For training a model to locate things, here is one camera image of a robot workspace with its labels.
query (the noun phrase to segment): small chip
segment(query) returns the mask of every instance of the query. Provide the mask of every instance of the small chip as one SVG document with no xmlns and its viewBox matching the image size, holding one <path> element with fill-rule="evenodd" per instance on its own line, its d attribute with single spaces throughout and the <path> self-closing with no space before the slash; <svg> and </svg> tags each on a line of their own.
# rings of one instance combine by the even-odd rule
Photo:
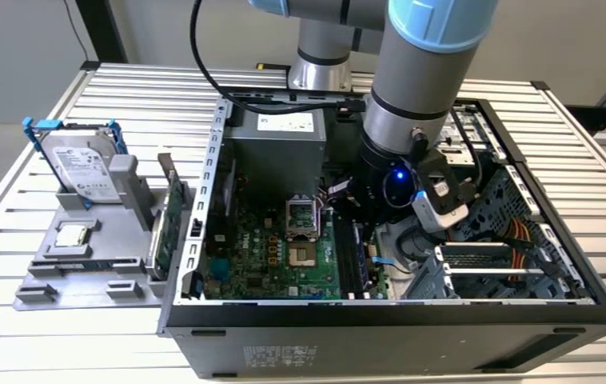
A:
<svg viewBox="0 0 606 384">
<path fill-rule="evenodd" d="M 246 287 L 248 288 L 261 288 L 262 279 L 261 278 L 246 278 Z"/>
<path fill-rule="evenodd" d="M 313 242 L 289 242 L 289 266 L 316 266 L 316 244 Z"/>
<path fill-rule="evenodd" d="M 54 246 L 81 246 L 88 235 L 88 228 L 82 224 L 65 224 L 56 234 Z"/>
</svg>

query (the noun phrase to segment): sticker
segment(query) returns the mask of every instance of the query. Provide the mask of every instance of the sticker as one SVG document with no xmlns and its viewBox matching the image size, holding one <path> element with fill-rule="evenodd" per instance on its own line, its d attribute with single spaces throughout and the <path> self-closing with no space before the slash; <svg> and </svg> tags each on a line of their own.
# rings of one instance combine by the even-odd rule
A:
<svg viewBox="0 0 606 384">
<path fill-rule="evenodd" d="M 435 190 L 435 194 L 437 196 L 443 197 L 449 192 L 448 183 L 447 182 L 439 182 L 433 186 L 433 190 Z"/>
<path fill-rule="evenodd" d="M 244 346 L 248 368 L 312 366 L 316 346 Z"/>
<path fill-rule="evenodd" d="M 314 132 L 312 114 L 260 114 L 257 116 L 257 130 L 276 130 L 278 132 Z"/>
<path fill-rule="evenodd" d="M 97 151 L 57 146 L 52 152 L 77 194 L 93 202 L 120 201 L 109 171 Z"/>
<path fill-rule="evenodd" d="M 84 270 L 85 266 L 82 264 L 58 264 L 60 270 Z"/>
</svg>

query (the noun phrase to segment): motherboard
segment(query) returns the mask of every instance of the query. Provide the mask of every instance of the motherboard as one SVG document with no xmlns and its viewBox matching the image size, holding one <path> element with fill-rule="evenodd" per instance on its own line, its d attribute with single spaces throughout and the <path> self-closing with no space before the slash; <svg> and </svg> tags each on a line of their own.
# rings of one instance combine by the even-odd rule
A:
<svg viewBox="0 0 606 384">
<path fill-rule="evenodd" d="M 348 298 L 338 278 L 332 210 L 284 209 L 240 205 L 233 242 L 208 258 L 206 298 L 305 299 Z M 314 237 L 290 237 L 290 227 L 312 228 Z M 371 298 L 385 297 L 383 274 L 375 275 Z"/>
</svg>

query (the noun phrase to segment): blue drive bracket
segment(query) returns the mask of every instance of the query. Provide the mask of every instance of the blue drive bracket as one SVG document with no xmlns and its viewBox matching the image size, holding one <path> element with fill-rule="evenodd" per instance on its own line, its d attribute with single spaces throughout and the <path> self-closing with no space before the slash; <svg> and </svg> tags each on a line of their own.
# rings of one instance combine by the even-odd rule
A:
<svg viewBox="0 0 606 384">
<path fill-rule="evenodd" d="M 122 140 L 122 131 L 120 130 L 118 123 L 114 122 L 113 119 L 110 119 L 108 126 L 110 133 L 113 134 L 114 150 L 118 152 L 118 154 L 128 154 L 128 147 L 125 145 L 125 141 Z"/>
<path fill-rule="evenodd" d="M 58 185 L 61 188 L 61 191 L 65 193 L 68 191 L 66 184 L 62 182 L 61 178 L 58 177 L 58 173 L 56 172 L 56 168 L 53 164 L 50 163 L 49 157 L 45 154 L 44 148 L 40 144 L 40 136 L 42 134 L 48 134 L 50 131 L 60 130 L 61 128 L 89 128 L 89 129 L 97 129 L 97 128 L 108 128 L 110 130 L 110 134 L 113 136 L 113 142 L 114 142 L 114 150 L 117 154 L 128 154 L 128 147 L 125 145 L 125 140 L 122 139 L 122 131 L 120 129 L 118 123 L 110 119 L 109 122 L 104 125 L 81 125 L 76 123 L 69 123 L 64 125 L 64 122 L 61 120 L 56 119 L 42 119 L 37 121 L 37 124 L 33 126 L 33 118 L 26 117 L 24 118 L 21 125 L 24 126 L 24 134 L 28 137 L 29 142 L 33 143 L 33 148 L 36 152 L 40 152 L 42 157 L 45 158 L 46 165 L 49 166 L 49 169 L 52 173 L 56 176 L 56 180 L 58 181 Z M 92 206 L 92 202 L 81 196 L 82 199 L 82 204 L 85 208 L 89 208 Z"/>
<path fill-rule="evenodd" d="M 61 178 L 58 177 L 58 173 L 56 172 L 56 168 L 53 164 L 49 161 L 49 157 L 45 154 L 45 150 L 42 149 L 42 146 L 40 144 L 40 140 L 37 139 L 37 136 L 34 135 L 34 132 L 45 130 L 58 130 L 58 128 L 62 127 L 64 123 L 61 120 L 40 120 L 37 122 L 37 125 L 33 126 L 33 118 L 28 116 L 24 118 L 21 121 L 21 125 L 24 126 L 24 134 L 28 137 L 29 142 L 33 143 L 33 148 L 34 152 L 38 152 L 42 154 L 42 157 L 45 158 L 46 165 L 49 166 L 52 174 L 56 176 L 56 180 L 58 181 L 58 186 L 64 192 L 68 191 L 66 184 L 64 184 Z"/>
</svg>

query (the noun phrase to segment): aluminum extrusion table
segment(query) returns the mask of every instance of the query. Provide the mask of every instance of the aluminum extrusion table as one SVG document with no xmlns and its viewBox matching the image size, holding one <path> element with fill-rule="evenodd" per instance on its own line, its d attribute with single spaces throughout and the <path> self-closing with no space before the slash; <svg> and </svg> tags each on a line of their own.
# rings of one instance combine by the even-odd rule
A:
<svg viewBox="0 0 606 384">
<path fill-rule="evenodd" d="M 282 71 L 213 73 L 225 86 L 285 87 Z M 353 90 L 368 92 L 371 81 L 369 74 L 355 74 Z M 467 80 L 459 96 L 491 102 L 606 283 L 606 154 L 551 91 L 535 89 L 529 82 Z M 177 172 L 192 185 L 198 180 L 216 97 L 197 70 L 102 64 L 77 73 L 48 117 L 77 122 L 116 118 L 129 152 L 140 160 L 140 176 L 148 177 L 150 185 L 165 183 L 156 153 L 169 150 Z M 197 380 L 174 341 L 153 334 L 158 308 L 13 311 L 13 292 L 57 207 L 56 187 L 48 166 L 26 146 L 0 182 L 0 381 Z M 606 338 L 527 374 L 340 381 L 473 380 L 604 382 Z"/>
</svg>

